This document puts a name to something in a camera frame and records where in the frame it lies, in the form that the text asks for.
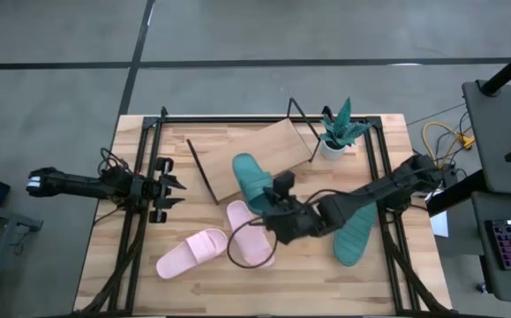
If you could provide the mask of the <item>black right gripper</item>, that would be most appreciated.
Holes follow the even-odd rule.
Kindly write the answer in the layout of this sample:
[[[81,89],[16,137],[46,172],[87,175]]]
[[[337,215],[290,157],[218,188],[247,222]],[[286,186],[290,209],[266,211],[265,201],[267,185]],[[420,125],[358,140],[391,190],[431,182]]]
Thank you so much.
[[[261,217],[266,221],[266,229],[284,245],[295,239],[316,236],[320,226],[319,216],[312,206],[290,193],[294,184],[295,174],[287,170],[276,177],[270,187],[263,188],[269,207]]]

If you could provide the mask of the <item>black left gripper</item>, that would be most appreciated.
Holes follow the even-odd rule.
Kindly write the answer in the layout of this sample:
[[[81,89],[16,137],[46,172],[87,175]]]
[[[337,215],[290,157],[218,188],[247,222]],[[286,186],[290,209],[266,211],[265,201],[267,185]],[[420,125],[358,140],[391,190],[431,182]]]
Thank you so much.
[[[134,173],[143,179],[141,189],[138,190],[138,198],[146,208],[145,201],[150,201],[154,209],[148,213],[149,223],[166,223],[166,209],[172,208],[177,203],[183,201],[182,198],[169,198],[172,194],[171,187],[186,190],[176,176],[170,175],[174,166],[174,161],[168,157],[157,157],[154,162],[154,171],[159,171],[161,175],[154,177],[145,177],[141,174],[142,159],[138,159]]]

